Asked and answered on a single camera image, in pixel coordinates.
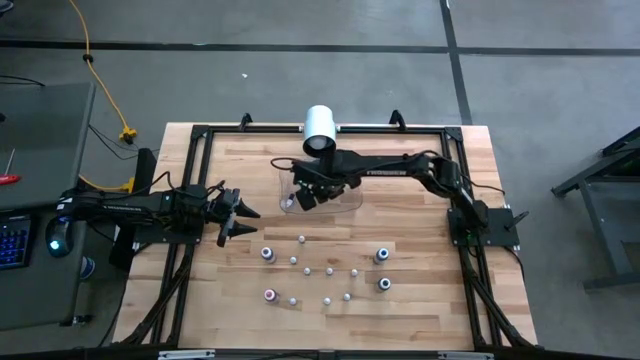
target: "yellow cable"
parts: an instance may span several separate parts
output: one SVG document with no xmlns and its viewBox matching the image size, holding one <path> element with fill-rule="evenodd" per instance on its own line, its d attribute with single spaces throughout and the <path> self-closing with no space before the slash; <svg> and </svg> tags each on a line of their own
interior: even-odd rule
<svg viewBox="0 0 640 360">
<path fill-rule="evenodd" d="M 94 183 L 92 183 L 91 181 L 89 181 L 89 179 L 87 179 L 86 177 L 82 176 L 82 175 L 78 175 L 78 177 L 80 179 L 82 179 L 82 181 L 86 182 L 87 184 L 93 186 L 94 188 L 98 189 L 98 190 L 102 190 L 102 191 L 118 191 L 118 190 L 126 190 L 124 188 L 124 186 L 114 186 L 114 187 L 108 187 L 108 186 L 100 186 L 100 185 L 96 185 Z"/>
<path fill-rule="evenodd" d="M 82 16 L 82 13 L 80 12 L 80 9 L 78 9 L 78 7 L 76 6 L 76 3 L 73 0 L 69 0 L 69 3 L 71 4 L 71 6 L 73 6 L 73 9 L 76 11 L 76 13 L 78 14 L 78 17 L 80 18 L 80 23 L 82 24 L 82 30 L 84 31 L 84 42 L 86 47 L 85 51 L 87 55 L 90 55 L 91 49 L 89 46 L 89 30 L 87 30 L 87 23 L 84 21 L 84 16 Z M 123 134 L 130 134 L 132 136 L 136 136 L 135 129 L 131 129 L 127 124 L 127 120 L 125 120 L 124 115 L 122 115 L 122 112 L 120 111 L 120 108 L 118 107 L 118 105 L 116 105 L 116 102 L 113 101 L 113 98 L 111 97 L 111 93 L 109 93 L 107 86 L 104 84 L 104 82 L 102 82 L 102 79 L 100 79 L 100 76 L 98 76 L 98 73 L 93 68 L 93 65 L 91 65 L 91 61 L 87 59 L 86 63 L 87 63 L 87 66 L 89 67 L 89 70 L 91 70 L 91 73 L 100 84 L 100 87 L 102 87 L 102 90 L 104 90 L 105 95 L 107 95 L 107 99 L 109 99 L 109 102 L 118 113 L 118 117 L 120 117 L 120 120 L 122 121 L 122 125 L 124 126 Z"/>
</svg>

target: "keyboard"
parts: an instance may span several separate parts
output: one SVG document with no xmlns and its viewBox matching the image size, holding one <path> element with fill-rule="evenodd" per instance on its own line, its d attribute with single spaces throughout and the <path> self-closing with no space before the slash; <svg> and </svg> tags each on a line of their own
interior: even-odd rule
<svg viewBox="0 0 640 360">
<path fill-rule="evenodd" d="M 31 216 L 0 218 L 0 270 L 29 265 Z"/>
</svg>

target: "butcher block tabletop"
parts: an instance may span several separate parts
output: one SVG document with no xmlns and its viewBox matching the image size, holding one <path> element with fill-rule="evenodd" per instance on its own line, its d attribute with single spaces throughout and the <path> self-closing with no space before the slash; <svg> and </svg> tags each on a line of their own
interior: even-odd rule
<svg viewBox="0 0 640 360">
<path fill-rule="evenodd" d="M 155 176 L 170 171 L 172 183 L 180 183 L 192 125 L 167 125 Z M 500 187 L 489 129 L 461 128 L 471 179 Z M 302 134 L 215 135 L 206 185 L 226 180 L 225 186 L 239 188 L 244 202 L 262 217 L 238 218 L 259 231 L 233 238 L 224 248 L 216 246 L 218 226 L 205 227 L 196 247 L 179 347 L 472 349 L 460 259 L 448 234 L 449 201 L 411 178 L 365 177 L 362 204 L 353 211 L 286 214 L 280 208 L 280 174 L 269 161 L 280 156 L 304 158 L 302 141 Z M 362 155 L 441 151 L 435 135 L 338 134 L 337 144 Z M 199 168 L 196 162 L 193 179 Z M 152 191 L 168 188 L 160 181 Z M 490 207 L 504 205 L 502 194 L 495 190 L 476 187 L 474 194 Z M 300 235 L 305 236 L 304 244 L 298 242 Z M 263 247 L 275 252 L 274 264 L 261 258 Z M 382 247 L 389 249 L 390 257 L 376 265 L 372 259 Z M 129 335 L 156 301 L 167 250 L 167 245 L 155 244 L 134 258 L 114 341 Z M 297 257 L 295 265 L 289 261 L 292 256 Z M 518 263 L 502 248 L 486 248 L 486 256 L 497 303 L 520 333 L 535 343 Z M 311 269 L 309 276 L 303 272 L 306 267 Z M 326 275 L 327 267 L 333 275 Z M 359 271 L 356 277 L 351 276 L 352 269 Z M 376 289 L 382 277 L 392 282 L 386 292 Z M 279 302 L 264 300 L 267 288 L 278 292 Z M 345 293 L 351 294 L 348 302 L 343 300 Z M 297 299 L 295 306 L 289 304 L 291 297 Z M 327 297 L 328 306 L 323 303 Z M 478 296 L 476 301 L 489 342 L 486 310 Z M 168 306 L 163 335 L 168 333 L 173 306 L 174 301 Z"/>
</svg>

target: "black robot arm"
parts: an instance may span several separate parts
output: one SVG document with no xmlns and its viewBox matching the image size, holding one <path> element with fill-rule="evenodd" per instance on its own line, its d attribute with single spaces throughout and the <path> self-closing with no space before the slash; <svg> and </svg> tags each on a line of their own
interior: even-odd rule
<svg viewBox="0 0 640 360">
<path fill-rule="evenodd" d="M 296 198 L 305 211 L 340 196 L 346 186 L 360 186 L 363 176 L 407 176 L 420 181 L 427 191 L 451 199 L 462 212 L 469 229 L 483 231 L 487 228 L 487 205 L 473 200 L 465 191 L 460 166 L 433 151 L 363 156 L 350 150 L 336 150 L 313 161 L 291 160 L 293 182 L 300 185 Z"/>
<path fill-rule="evenodd" d="M 260 215 L 244 204 L 239 189 L 225 189 L 222 184 L 188 185 L 149 195 L 69 190 L 58 202 L 56 221 L 108 219 L 121 227 L 134 226 L 140 238 L 165 243 L 198 242 L 204 224 L 216 223 L 220 225 L 217 244 L 223 247 L 229 238 L 257 231 L 238 223 L 236 216 Z"/>
</svg>

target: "gray floor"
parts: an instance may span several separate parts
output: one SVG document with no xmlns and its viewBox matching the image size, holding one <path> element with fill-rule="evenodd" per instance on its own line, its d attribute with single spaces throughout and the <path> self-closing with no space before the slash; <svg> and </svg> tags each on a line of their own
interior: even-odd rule
<svg viewBox="0 0 640 360">
<path fill-rule="evenodd" d="M 247 44 L 446 45 L 435 0 L 78 1 L 94 40 Z M 449 1 L 461 46 L 640 47 L 633 0 Z M 0 37 L 82 39 L 66 1 L 17 1 Z M 91 80 L 82 51 L 0 49 L 0 71 L 47 84 Z M 330 106 L 337 122 L 460 124 L 447 55 L 95 51 L 138 144 L 157 148 L 169 121 L 302 121 Z M 640 62 L 614 57 L 462 56 L 474 124 L 488 125 L 519 225 L 539 343 L 550 349 L 638 357 L 640 288 L 586 294 L 609 273 L 578 194 L 549 189 L 639 124 Z M 121 126 L 99 92 L 92 123 Z M 82 173 L 105 185 L 132 176 L 90 135 Z M 96 242 L 89 251 L 106 257 Z M 122 278 L 108 266 L 85 289 L 98 315 L 85 328 L 0 333 L 3 353 L 95 346 L 117 306 Z"/>
</svg>

